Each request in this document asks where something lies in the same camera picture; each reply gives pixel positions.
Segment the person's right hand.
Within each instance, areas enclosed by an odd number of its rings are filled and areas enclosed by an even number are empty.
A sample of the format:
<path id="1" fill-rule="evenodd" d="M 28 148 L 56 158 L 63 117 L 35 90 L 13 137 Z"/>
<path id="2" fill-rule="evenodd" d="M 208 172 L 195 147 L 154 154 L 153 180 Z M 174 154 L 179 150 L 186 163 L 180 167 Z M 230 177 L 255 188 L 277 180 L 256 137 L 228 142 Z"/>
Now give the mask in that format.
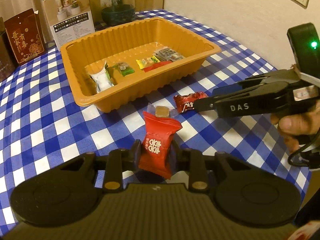
<path id="1" fill-rule="evenodd" d="M 273 125 L 278 125 L 278 132 L 284 138 L 285 145 L 290 153 L 299 149 L 298 135 L 313 135 L 319 130 L 319 100 L 303 114 L 288 115 L 283 118 L 272 113 L 270 120 Z"/>

